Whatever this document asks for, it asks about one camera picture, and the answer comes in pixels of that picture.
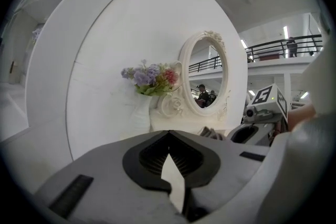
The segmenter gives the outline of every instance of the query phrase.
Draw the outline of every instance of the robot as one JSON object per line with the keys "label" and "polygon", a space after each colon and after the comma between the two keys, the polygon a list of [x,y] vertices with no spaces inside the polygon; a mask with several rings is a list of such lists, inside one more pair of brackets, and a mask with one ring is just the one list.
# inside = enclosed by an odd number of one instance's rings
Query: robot
{"label": "robot", "polygon": [[[248,110],[255,119],[269,117],[259,98],[273,100],[277,90],[263,89],[252,100]],[[264,105],[284,115],[279,103]],[[277,135],[271,147],[173,130],[138,135],[87,152],[30,201],[50,223],[283,223],[309,197],[333,155],[334,119],[308,121]],[[168,154],[184,178],[182,212],[161,179]]]}
{"label": "robot", "polygon": [[243,123],[227,136],[235,143],[270,146],[275,136],[288,131],[287,101],[274,83],[257,92],[246,106]]}

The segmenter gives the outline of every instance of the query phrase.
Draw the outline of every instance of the white floor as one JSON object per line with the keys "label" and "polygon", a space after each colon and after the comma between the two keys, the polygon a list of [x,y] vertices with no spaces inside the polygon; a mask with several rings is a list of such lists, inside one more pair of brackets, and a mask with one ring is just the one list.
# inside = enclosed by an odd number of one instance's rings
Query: white floor
{"label": "white floor", "polygon": [[28,128],[25,89],[0,83],[0,142]]}

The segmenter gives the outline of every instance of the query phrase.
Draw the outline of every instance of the ceiling light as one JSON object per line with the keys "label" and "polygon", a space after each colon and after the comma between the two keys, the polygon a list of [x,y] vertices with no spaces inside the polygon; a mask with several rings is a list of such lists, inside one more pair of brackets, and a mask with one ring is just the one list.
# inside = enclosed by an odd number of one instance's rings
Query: ceiling light
{"label": "ceiling light", "polygon": [[308,92],[305,92],[303,96],[301,96],[301,99],[305,98],[308,95]]}
{"label": "ceiling light", "polygon": [[285,34],[285,39],[288,39],[288,31],[287,31],[287,26],[284,26],[283,27],[284,29],[284,31],[283,31],[283,33]]}
{"label": "ceiling light", "polygon": [[245,42],[244,42],[242,39],[241,39],[240,41],[241,41],[241,43],[243,44],[243,47],[244,47],[245,49],[247,49],[247,46],[246,46]]}

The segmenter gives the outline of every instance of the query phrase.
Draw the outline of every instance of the person's arm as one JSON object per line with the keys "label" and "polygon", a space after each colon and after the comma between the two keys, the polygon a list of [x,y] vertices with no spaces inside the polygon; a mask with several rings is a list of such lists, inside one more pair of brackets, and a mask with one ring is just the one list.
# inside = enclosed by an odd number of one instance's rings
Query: person's arm
{"label": "person's arm", "polygon": [[205,93],[200,94],[199,97],[198,97],[198,100],[200,100],[202,102],[206,102],[206,100],[205,100]]}
{"label": "person's arm", "polygon": [[198,104],[198,106],[201,108],[203,106],[203,100],[195,100],[195,102]]}
{"label": "person's arm", "polygon": [[306,104],[300,108],[288,111],[288,130],[291,132],[297,124],[311,119],[315,114],[316,112],[312,104]]}
{"label": "person's arm", "polygon": [[203,96],[202,96],[202,99],[203,99],[205,102],[209,101],[209,94],[208,94],[207,92],[204,92],[204,93],[203,93]]}

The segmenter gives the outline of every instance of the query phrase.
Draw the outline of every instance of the balcony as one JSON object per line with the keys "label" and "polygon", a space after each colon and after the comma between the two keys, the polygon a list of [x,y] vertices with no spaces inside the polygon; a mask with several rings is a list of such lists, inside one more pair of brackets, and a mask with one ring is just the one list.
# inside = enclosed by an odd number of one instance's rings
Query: balcony
{"label": "balcony", "polygon": [[[246,48],[248,75],[302,73],[321,51],[321,37],[280,39]],[[288,45],[297,45],[297,48],[287,48],[287,42],[291,42]],[[190,80],[221,78],[222,60],[217,56],[190,65],[189,77]]]}

